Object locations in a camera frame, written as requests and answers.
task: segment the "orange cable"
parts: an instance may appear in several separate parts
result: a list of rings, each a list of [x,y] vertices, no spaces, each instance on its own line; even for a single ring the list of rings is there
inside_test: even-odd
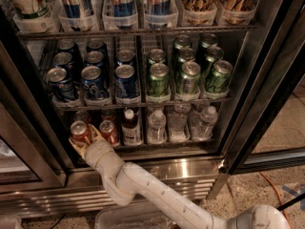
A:
[[[282,199],[281,195],[279,194],[279,192],[277,191],[275,185],[274,185],[274,184],[273,184],[273,183],[272,183],[272,182],[271,182],[262,172],[259,172],[259,173],[260,173],[260,174],[268,181],[268,183],[273,187],[273,189],[274,189],[274,191],[275,191],[275,193],[276,193],[276,196],[277,196],[277,198],[278,198],[278,200],[279,200],[280,205],[283,205],[283,204],[284,204],[283,199]],[[287,216],[285,210],[283,210],[283,214],[284,214],[284,217],[286,218],[286,220],[287,220],[287,222],[288,222],[290,228],[293,229],[292,224],[290,223],[290,221],[289,221],[289,219],[288,219],[288,216]]]

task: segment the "green can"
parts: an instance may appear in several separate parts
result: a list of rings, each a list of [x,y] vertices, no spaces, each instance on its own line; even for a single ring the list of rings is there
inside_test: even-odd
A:
[[[179,70],[176,81],[176,92],[181,95],[195,93],[200,78],[200,66],[195,62],[186,62]]]
[[[207,49],[207,53],[205,55],[205,61],[203,62],[202,65],[200,65],[202,82],[204,82],[205,78],[208,76],[212,68],[212,65],[216,61],[223,59],[223,56],[224,56],[223,50],[217,46],[210,46]]]
[[[156,63],[162,63],[162,64],[167,64],[167,58],[166,54],[163,50],[161,49],[152,49],[150,50],[148,57],[147,57],[147,69],[148,71],[151,68],[151,65],[156,64]]]
[[[203,33],[200,34],[200,39],[198,41],[198,48],[196,52],[196,62],[202,66],[205,62],[205,55],[207,50],[211,46],[217,46],[218,38],[213,33]]]
[[[226,60],[218,60],[213,64],[206,78],[205,91],[210,94],[222,94],[228,91],[233,66]]]
[[[179,51],[175,66],[173,68],[173,72],[175,75],[179,72],[179,69],[184,63],[195,61],[194,54],[195,51],[191,48],[183,48]]]
[[[191,48],[192,47],[192,41],[189,35],[187,34],[179,34],[173,41],[173,49],[172,49],[172,68],[174,71],[174,66],[176,63],[177,56],[179,54],[179,51],[181,49],[185,48]]]
[[[169,94],[169,67],[162,63],[151,65],[148,78],[148,95],[161,97]]]

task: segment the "cable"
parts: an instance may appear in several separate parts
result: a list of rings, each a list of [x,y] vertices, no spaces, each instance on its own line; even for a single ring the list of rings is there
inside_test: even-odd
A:
[[[278,198],[278,200],[279,200],[280,205],[283,205],[283,204],[284,204],[283,199],[282,199],[281,195],[279,194],[279,192],[277,191],[275,185],[274,185],[274,184],[273,184],[273,183],[272,183],[272,182],[271,182],[262,172],[259,172],[259,173],[260,173],[260,174],[268,181],[268,183],[273,187],[273,189],[274,189],[274,191],[275,191],[275,193],[276,193],[276,196],[277,196],[277,198]],[[283,212],[284,217],[286,218],[286,220],[287,220],[287,222],[288,222],[290,228],[293,229],[292,224],[290,223],[289,218],[288,218],[288,216],[287,216],[287,214],[286,214],[286,211],[285,211],[285,210],[282,210],[282,212]]]
[[[52,227],[50,227],[50,229],[53,229],[56,225],[58,225],[65,216],[66,216],[66,214],[64,216],[62,216]]]

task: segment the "beige floor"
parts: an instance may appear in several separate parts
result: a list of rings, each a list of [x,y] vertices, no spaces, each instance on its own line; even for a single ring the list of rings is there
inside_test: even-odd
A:
[[[305,79],[280,111],[254,151],[258,153],[304,146]],[[216,216],[229,219],[257,204],[268,204],[276,208],[281,204],[281,199],[285,203],[301,192],[305,192],[305,164],[263,173],[232,176],[216,199],[203,200],[200,205]],[[292,229],[305,228],[305,199],[285,211]],[[24,229],[94,229],[97,213],[23,219],[22,225]]]

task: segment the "refrigerator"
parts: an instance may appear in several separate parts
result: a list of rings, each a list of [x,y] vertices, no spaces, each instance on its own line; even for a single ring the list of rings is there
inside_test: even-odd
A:
[[[98,129],[102,111],[116,109],[120,117],[123,109],[139,107],[143,143],[126,146],[121,136],[121,144],[114,150],[123,160],[135,162],[192,201],[216,198],[234,174],[304,163],[305,147],[254,152],[305,73],[304,0],[255,0],[254,18],[246,25],[213,21],[208,26],[194,27],[182,25],[179,20],[176,26],[161,30],[147,27],[143,0],[136,0],[136,28],[109,30],[105,23],[109,17],[108,0],[96,1],[97,30],[65,31],[62,23],[58,31],[23,33],[10,2],[1,0],[1,216],[32,218],[97,211],[115,205],[104,190],[100,175],[69,142],[73,116],[80,110],[91,113],[91,123]],[[197,50],[202,33],[217,36],[224,59],[234,66],[227,96],[189,99],[191,104],[216,107],[218,120],[213,136],[208,140],[183,142],[172,142],[167,136],[161,144],[150,144],[146,137],[147,109],[171,109],[179,100],[173,73],[170,99],[163,103],[148,100],[148,52],[162,49],[171,64],[177,35],[189,35],[193,49]],[[86,43],[92,38],[107,44],[112,88],[115,56],[124,49],[135,53],[140,77],[138,101],[122,103],[112,93],[112,102],[107,104],[90,105],[82,100],[67,106],[54,102],[46,74],[52,67],[57,42],[74,40],[84,57]]]

